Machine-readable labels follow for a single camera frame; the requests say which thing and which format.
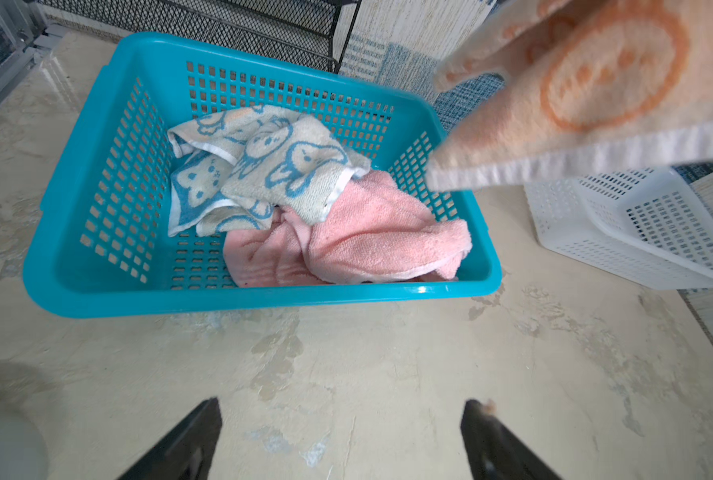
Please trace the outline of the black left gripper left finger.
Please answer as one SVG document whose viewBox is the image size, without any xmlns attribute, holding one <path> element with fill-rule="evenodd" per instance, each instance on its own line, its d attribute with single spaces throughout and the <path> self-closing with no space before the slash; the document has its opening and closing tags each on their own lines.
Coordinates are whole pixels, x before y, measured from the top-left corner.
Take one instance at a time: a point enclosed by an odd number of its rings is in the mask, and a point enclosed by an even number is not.
<svg viewBox="0 0 713 480">
<path fill-rule="evenodd" d="M 222 412 L 218 398 L 200 402 L 118 480 L 206 480 L 216 454 Z"/>
</svg>

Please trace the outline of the orange bunny pattern towel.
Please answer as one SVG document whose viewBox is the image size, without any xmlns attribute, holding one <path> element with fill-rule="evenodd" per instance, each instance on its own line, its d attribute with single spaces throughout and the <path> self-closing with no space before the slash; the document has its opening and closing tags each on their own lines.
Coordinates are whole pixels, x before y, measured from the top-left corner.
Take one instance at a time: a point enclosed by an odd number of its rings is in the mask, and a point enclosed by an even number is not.
<svg viewBox="0 0 713 480">
<path fill-rule="evenodd" d="M 504 79 L 436 147 L 434 191 L 713 161 L 713 1 L 511 1 L 439 66 Z"/>
</svg>

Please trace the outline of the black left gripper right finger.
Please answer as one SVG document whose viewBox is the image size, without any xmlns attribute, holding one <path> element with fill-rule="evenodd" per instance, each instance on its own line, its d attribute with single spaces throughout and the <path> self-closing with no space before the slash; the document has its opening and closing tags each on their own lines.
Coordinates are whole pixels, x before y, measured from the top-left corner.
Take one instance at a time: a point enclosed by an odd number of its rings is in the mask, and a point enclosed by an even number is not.
<svg viewBox="0 0 713 480">
<path fill-rule="evenodd" d="M 561 479 L 500 422 L 492 400 L 469 399 L 460 428 L 474 479 Z"/>
</svg>

